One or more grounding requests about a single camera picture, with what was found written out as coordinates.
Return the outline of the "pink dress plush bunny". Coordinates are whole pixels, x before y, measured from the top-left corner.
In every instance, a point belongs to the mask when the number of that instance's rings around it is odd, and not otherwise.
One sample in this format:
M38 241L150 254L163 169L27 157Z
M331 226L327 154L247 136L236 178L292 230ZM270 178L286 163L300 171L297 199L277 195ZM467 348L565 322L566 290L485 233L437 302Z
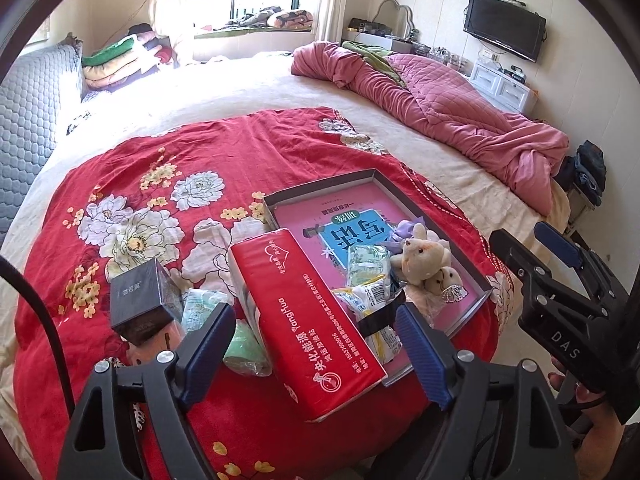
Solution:
M445 304L455 304L469 295L458 271L452 266L443 266L424 282L425 289L435 299Z

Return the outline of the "cream plush bear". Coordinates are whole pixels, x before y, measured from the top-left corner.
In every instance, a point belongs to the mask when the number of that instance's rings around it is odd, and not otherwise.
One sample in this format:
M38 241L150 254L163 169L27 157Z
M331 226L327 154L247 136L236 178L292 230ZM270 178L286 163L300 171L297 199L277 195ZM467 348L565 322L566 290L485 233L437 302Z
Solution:
M413 226L411 235L400 244L400 249L399 255L390 257L390 265L404 281L414 286L422 286L442 268L451 266L448 240L440 238L422 223Z

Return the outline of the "purple soft flower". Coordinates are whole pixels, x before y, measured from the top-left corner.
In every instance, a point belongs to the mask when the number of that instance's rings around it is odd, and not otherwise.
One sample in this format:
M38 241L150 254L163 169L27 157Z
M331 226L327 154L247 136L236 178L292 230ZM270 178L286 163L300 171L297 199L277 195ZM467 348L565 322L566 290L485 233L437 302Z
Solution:
M392 255L398 255L402 252L405 241L409 238L417 240L427 239L427 229L422 218L416 220L401 220L397 226L390 229L387 240L383 246L388 249Z

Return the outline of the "green patterned tissue pack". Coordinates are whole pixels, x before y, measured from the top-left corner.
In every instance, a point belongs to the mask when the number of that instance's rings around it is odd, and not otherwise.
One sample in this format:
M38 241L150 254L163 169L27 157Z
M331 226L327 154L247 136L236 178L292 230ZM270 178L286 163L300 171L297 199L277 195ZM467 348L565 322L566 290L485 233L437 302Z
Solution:
M354 287L390 274L390 252L382 245L352 245L347 253L346 284Z

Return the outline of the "red tissue box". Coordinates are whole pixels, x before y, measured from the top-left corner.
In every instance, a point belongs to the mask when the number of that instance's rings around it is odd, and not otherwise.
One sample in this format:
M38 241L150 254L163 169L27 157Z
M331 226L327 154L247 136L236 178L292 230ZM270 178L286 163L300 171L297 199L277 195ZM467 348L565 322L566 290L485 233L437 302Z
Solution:
M387 377L289 230L232 244L229 261L244 316L303 420L321 422Z

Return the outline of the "red floral blanket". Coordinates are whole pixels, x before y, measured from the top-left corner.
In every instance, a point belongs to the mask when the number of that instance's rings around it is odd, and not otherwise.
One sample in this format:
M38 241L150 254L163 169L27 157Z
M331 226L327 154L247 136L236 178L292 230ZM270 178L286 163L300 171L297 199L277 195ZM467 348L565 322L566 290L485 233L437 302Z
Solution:
M336 110L262 110L127 140L54 192L26 278L58 329L74 393L96 362L126 354L108 318L115 276L153 258L181 288L232 294L228 251L265 229L264 196L365 169L396 184L491 284L488 304L456 337L490 358L513 285L464 213ZM221 479L321 479L383 451L426 404L408 376L304 422L277 379L220 370L189 418Z

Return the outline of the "dark clothes pile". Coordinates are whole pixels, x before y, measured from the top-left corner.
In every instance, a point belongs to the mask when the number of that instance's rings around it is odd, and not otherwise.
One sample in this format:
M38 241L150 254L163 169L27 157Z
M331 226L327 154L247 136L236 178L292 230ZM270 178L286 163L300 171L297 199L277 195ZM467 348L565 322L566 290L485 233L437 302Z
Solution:
M600 207L606 187L606 166L602 150L591 141L580 144L573 156L565 156L554 177L568 192L576 188L593 207Z

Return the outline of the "beige bed sheet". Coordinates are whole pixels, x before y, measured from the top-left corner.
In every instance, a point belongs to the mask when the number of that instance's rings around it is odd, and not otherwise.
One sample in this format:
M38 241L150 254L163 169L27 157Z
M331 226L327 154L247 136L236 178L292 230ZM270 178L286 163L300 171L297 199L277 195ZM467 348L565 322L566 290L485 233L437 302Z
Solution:
M2 255L26 278L28 245L42 229L54 192L72 170L122 142L262 110L327 107L434 185L464 213L487 245L493 230L506 229L544 264L549 261L550 252L533 236L541 215L500 180L357 93L326 80L293 75L292 61L292 56L261 55L186 66L79 105L72 117L84 110L91 110L91 116L58 142L9 227ZM514 292L513 285L498 338L503 324L521 304L522 295L519 290ZM1 280L1 429L35 478L56 478L69 423L42 326L28 304Z

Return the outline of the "white drawer cabinet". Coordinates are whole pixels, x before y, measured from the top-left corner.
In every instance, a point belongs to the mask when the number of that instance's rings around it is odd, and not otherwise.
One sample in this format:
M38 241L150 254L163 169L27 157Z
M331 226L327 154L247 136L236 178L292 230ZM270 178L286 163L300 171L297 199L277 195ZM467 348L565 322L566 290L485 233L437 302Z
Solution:
M529 86L482 63L474 65L469 83L495 108L507 113L529 116L537 103L537 93Z

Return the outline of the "pink quilted comforter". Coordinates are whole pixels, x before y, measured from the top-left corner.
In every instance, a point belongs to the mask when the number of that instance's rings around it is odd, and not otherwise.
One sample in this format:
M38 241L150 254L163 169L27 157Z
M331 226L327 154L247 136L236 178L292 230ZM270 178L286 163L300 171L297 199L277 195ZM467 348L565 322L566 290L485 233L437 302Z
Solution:
M294 51L291 72L357 93L481 166L538 214L551 214L553 177L570 146L568 136L499 110L452 68L414 54L371 62L362 53L315 41Z

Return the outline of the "grey quilted headboard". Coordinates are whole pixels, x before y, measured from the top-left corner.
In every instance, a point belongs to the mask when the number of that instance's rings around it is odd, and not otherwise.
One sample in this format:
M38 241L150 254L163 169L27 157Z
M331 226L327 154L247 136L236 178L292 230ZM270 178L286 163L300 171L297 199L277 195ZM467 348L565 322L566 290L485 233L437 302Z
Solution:
M18 57L1 83L1 233L56 147L84 91L81 44Z

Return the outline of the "stack of folded blankets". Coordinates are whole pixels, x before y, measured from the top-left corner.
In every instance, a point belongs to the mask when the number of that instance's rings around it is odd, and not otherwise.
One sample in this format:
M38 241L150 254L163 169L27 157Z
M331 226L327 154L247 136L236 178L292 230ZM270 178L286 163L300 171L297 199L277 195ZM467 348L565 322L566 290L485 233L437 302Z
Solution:
M170 39L148 23L131 26L126 36L81 60L86 87L113 91L146 76L178 66Z

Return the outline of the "heart shaped mirror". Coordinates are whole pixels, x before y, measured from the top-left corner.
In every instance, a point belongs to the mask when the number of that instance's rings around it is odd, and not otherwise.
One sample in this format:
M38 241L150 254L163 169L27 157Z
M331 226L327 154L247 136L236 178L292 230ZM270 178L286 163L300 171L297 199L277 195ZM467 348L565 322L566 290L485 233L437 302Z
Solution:
M383 0L374 14L373 21L386 26L391 35L401 40L410 41L416 34L412 9L397 0Z

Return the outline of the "clothes on window sill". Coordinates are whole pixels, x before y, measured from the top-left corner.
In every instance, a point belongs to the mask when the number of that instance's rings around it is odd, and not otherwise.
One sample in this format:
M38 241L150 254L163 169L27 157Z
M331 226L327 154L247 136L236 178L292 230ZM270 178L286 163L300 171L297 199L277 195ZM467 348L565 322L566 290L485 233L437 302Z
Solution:
M283 10L280 6L267 6L256 12L246 12L240 18L232 18L224 28L275 28L282 30L307 30L314 24L314 16L303 9Z

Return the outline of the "black wall television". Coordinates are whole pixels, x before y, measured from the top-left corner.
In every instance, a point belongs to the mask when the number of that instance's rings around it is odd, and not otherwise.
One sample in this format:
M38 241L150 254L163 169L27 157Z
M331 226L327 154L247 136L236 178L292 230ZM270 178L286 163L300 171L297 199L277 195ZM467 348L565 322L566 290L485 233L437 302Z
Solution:
M463 30L478 40L536 63L547 38L547 21L526 6L508 0L469 0Z

